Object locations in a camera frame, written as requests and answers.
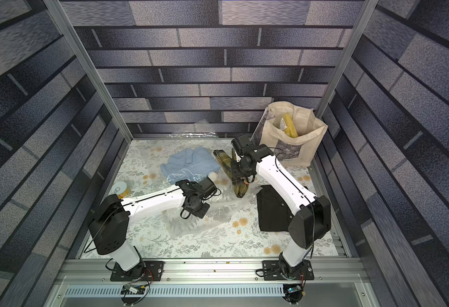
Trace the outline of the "clear plastic vacuum bag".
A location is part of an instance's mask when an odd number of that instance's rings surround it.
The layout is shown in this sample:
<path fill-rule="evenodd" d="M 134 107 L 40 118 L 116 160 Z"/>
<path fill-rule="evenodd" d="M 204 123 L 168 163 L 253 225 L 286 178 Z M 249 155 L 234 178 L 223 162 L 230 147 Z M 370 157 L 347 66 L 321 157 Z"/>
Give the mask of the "clear plastic vacuum bag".
<path fill-rule="evenodd" d="M 154 180 L 152 189 L 169 188 L 183 198 L 181 205 L 162 213 L 171 238 L 227 223 L 255 198 L 256 186 L 232 178 L 230 148 L 207 120 L 150 142 L 142 156 Z"/>

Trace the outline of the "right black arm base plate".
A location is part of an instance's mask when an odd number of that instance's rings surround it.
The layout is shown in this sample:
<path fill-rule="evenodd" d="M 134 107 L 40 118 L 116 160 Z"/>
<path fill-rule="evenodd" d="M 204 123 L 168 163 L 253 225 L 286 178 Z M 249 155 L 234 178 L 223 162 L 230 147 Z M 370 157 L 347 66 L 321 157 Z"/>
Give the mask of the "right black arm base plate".
<path fill-rule="evenodd" d="M 303 260 L 296 267 L 290 267 L 280 260 L 263 260 L 262 270 L 265 281 L 311 281 L 314 271 L 309 260 Z"/>

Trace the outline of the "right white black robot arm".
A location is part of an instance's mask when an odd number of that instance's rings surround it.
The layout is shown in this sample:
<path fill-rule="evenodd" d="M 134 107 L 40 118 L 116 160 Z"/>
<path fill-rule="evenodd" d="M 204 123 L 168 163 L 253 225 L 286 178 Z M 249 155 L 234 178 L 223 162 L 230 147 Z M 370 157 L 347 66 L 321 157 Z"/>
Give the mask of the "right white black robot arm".
<path fill-rule="evenodd" d="M 313 254 L 315 241 L 331 230 L 331 203 L 326 196 L 316 196 L 301 185 L 267 145 L 254 145 L 247 136 L 234 138 L 232 145 L 240 157 L 238 173 L 266 179 L 292 213 L 288 226 L 291 241 L 278 262 L 282 275 L 291 278 L 303 267 L 305 257 Z"/>

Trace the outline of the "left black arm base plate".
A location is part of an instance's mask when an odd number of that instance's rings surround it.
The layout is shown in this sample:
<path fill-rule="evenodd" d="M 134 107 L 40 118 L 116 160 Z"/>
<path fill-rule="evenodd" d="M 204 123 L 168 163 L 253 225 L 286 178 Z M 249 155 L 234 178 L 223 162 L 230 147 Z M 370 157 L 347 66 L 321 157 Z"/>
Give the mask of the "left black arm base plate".
<path fill-rule="evenodd" d="M 163 274 L 163 261 L 145 261 L 130 269 L 124 271 L 119 263 L 115 263 L 111 270 L 110 281 L 116 282 L 144 282 L 144 281 L 160 281 Z"/>

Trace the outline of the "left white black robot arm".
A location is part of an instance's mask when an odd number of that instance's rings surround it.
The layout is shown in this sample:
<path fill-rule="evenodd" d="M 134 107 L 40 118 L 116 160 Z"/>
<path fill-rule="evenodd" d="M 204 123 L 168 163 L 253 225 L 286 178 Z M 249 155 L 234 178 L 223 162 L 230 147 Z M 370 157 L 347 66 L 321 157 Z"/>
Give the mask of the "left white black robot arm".
<path fill-rule="evenodd" d="M 207 177 L 200 182 L 180 180 L 169 188 L 136 198 L 120 199 L 111 194 L 89 214 L 91 241 L 99 255 L 109 255 L 123 272 L 129 272 L 143 263 L 127 240 L 130 226 L 170 209 L 181 209 L 188 216 L 202 219 L 210 208 L 206 201 L 217 194 L 218 188 Z"/>

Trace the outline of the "light blue shirt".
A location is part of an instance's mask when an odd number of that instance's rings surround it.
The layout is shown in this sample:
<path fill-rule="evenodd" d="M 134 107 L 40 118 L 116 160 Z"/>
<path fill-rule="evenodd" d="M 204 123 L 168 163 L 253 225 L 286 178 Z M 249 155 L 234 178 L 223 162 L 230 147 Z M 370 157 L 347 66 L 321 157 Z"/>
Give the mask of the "light blue shirt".
<path fill-rule="evenodd" d="M 160 169 L 170 184 L 176 184 L 181 180 L 200 182 L 210 173 L 220 170 L 221 166 L 206 148 L 198 147 L 185 148 L 171 155 Z"/>

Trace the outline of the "yellow black plaid shirt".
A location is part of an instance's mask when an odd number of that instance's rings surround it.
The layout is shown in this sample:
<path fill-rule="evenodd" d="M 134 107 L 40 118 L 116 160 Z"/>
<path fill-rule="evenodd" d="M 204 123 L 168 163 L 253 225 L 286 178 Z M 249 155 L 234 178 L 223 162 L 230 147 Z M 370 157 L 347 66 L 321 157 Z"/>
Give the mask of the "yellow black plaid shirt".
<path fill-rule="evenodd" d="M 240 170 L 236 151 L 232 149 L 231 156 L 224 150 L 214 150 L 213 154 L 224 173 L 232 181 L 232 187 L 236 197 L 244 197 L 248 191 L 249 183 Z"/>

